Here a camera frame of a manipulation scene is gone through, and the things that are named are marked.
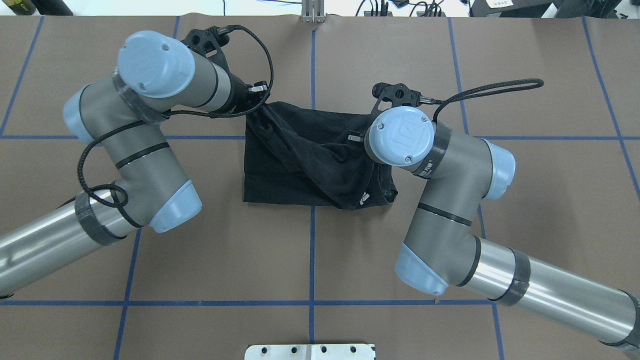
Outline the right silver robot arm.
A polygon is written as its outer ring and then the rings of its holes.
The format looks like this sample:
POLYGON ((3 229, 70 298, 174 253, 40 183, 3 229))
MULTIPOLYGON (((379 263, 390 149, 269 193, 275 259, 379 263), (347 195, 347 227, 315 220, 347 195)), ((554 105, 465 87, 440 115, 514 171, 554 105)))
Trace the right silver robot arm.
POLYGON ((544 85, 529 78, 490 83, 446 99, 406 84, 372 87, 372 123, 361 137, 366 155, 426 181, 394 271, 413 289, 441 296, 450 286, 480 294, 595 338, 639 358, 639 297, 576 275, 473 232, 484 200, 512 184, 509 150, 452 129, 438 119, 452 103, 544 85))

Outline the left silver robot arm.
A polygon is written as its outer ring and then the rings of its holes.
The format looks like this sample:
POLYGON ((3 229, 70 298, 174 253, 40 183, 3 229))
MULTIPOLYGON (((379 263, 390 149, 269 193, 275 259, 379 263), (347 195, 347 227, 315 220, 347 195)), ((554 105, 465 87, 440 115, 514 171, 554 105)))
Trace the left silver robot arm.
POLYGON ((86 144, 76 168, 81 192, 1 237, 1 299, 150 226, 165 233, 202 210, 192 180, 160 124, 171 116, 241 117, 269 98, 274 63, 263 41, 234 24, 193 29, 183 40, 131 34, 112 74, 66 101, 66 127, 86 144), (242 31, 257 41, 269 80, 247 84, 222 48, 242 31))

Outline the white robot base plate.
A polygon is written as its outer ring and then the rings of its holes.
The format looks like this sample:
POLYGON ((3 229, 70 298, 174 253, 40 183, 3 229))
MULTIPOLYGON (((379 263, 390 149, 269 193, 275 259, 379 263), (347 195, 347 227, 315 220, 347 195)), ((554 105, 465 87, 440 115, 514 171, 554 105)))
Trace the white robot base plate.
POLYGON ((374 344, 361 342, 320 344, 254 344, 245 360, 376 360, 374 344))

